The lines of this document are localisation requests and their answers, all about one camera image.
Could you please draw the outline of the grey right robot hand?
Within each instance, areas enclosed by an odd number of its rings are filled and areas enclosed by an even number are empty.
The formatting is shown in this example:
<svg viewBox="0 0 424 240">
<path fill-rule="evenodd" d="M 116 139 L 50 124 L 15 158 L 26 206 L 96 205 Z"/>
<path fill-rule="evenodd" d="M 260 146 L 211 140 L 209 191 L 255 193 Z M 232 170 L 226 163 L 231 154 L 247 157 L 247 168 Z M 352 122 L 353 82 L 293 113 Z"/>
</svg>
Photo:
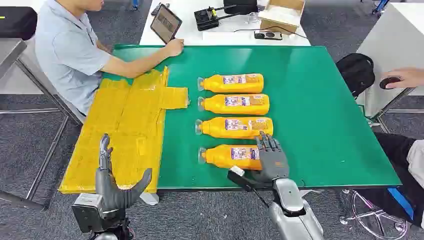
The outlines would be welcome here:
<svg viewBox="0 0 424 240">
<path fill-rule="evenodd" d="M 259 131 L 256 145 L 259 152 L 261 170 L 253 171 L 252 176 L 258 182 L 268 183 L 279 178 L 289 177 L 289 164 L 280 142 L 271 135 Z"/>
</svg>

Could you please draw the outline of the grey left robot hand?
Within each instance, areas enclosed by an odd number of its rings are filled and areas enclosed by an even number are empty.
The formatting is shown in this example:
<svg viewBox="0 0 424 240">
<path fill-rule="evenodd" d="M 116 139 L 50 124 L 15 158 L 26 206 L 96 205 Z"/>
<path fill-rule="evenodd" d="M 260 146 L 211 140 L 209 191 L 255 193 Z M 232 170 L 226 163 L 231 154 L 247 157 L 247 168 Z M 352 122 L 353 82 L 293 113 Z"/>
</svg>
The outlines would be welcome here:
<svg viewBox="0 0 424 240">
<path fill-rule="evenodd" d="M 99 167 L 95 173 L 95 192 L 104 200 L 104 209 L 112 211 L 130 208 L 145 191 L 152 180 L 153 169 L 147 168 L 141 180 L 129 189 L 120 189 L 111 165 L 112 148 L 108 148 L 110 137 L 104 133 L 99 144 Z"/>
</svg>

